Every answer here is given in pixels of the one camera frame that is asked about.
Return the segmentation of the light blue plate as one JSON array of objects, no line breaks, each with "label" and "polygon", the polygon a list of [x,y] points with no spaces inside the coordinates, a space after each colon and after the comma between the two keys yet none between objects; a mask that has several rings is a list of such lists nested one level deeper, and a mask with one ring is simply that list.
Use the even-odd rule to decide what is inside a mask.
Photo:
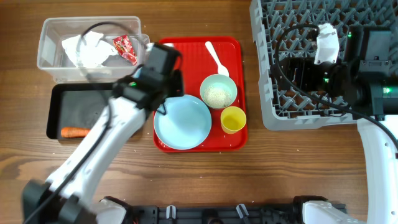
[{"label": "light blue plate", "polygon": [[160,142],[179,151],[203,143],[211,126],[207,105],[192,95],[167,98],[154,114],[154,131]]}]

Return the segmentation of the green bowl with rice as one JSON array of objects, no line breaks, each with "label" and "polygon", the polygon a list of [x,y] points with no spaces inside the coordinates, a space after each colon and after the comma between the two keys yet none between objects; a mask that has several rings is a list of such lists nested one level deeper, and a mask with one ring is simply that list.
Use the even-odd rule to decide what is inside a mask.
[{"label": "green bowl with rice", "polygon": [[206,77],[200,85],[200,96],[207,106],[220,110],[231,106],[238,95],[235,82],[226,75]]}]

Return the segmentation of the white plastic spoon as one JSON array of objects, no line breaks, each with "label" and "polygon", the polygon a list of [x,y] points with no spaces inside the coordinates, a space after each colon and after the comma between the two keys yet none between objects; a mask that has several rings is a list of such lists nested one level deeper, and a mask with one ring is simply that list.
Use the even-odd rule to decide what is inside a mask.
[{"label": "white plastic spoon", "polygon": [[207,48],[208,52],[213,57],[213,60],[217,64],[217,72],[218,72],[218,74],[228,77],[229,76],[229,71],[224,65],[222,65],[222,63],[221,63],[221,61],[220,61],[220,59],[219,59],[219,57],[218,57],[218,55],[216,53],[216,50],[215,50],[213,44],[210,41],[206,41],[205,42],[205,47]]}]

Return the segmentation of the yellow cup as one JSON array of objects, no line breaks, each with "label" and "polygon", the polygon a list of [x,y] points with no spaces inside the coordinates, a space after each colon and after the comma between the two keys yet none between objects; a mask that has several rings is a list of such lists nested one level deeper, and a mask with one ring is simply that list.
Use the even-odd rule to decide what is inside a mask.
[{"label": "yellow cup", "polygon": [[227,134],[234,134],[246,125],[246,114],[237,106],[229,106],[221,112],[221,128]]}]

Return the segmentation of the red snack wrapper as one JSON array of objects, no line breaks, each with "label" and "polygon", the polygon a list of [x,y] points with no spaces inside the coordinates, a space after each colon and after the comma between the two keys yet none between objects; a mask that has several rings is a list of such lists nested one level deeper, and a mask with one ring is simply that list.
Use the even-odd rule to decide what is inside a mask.
[{"label": "red snack wrapper", "polygon": [[137,64],[137,55],[128,35],[122,35],[113,39],[113,44],[122,58],[126,59],[132,65]]}]

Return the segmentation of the white napkin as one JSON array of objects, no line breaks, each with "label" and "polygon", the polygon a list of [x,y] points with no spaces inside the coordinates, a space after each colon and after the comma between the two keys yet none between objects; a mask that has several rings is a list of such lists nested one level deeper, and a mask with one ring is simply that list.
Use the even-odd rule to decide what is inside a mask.
[{"label": "white napkin", "polygon": [[81,35],[62,41],[62,47],[68,59],[76,67],[102,67],[110,56],[118,54],[115,47],[108,43],[104,34],[89,31],[81,40]]}]

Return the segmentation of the orange carrot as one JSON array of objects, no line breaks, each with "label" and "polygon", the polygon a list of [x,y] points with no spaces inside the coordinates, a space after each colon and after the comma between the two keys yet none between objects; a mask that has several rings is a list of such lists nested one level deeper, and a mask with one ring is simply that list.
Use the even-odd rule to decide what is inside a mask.
[{"label": "orange carrot", "polygon": [[90,129],[77,128],[77,127],[64,127],[60,134],[62,138],[84,138],[90,132]]}]

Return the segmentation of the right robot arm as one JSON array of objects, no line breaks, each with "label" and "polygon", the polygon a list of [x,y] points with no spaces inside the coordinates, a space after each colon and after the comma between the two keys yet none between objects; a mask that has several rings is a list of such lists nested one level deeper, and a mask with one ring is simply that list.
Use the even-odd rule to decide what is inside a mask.
[{"label": "right robot arm", "polygon": [[276,58],[280,87],[311,97],[322,90],[342,96],[356,121],[366,160],[368,223],[397,222],[397,78],[389,70],[391,31],[386,27],[351,26],[345,54],[331,24],[312,26],[317,50],[313,58]]}]

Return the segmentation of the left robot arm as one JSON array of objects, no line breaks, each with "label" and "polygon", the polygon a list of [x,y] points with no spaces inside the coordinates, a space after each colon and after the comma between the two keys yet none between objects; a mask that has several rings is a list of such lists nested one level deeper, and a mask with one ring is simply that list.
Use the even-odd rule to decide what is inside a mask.
[{"label": "left robot arm", "polygon": [[170,97],[183,95],[182,62],[172,44],[155,43],[146,63],[117,80],[106,106],[74,153],[41,184],[22,192],[25,223],[127,223],[129,205],[93,195],[120,149]]}]

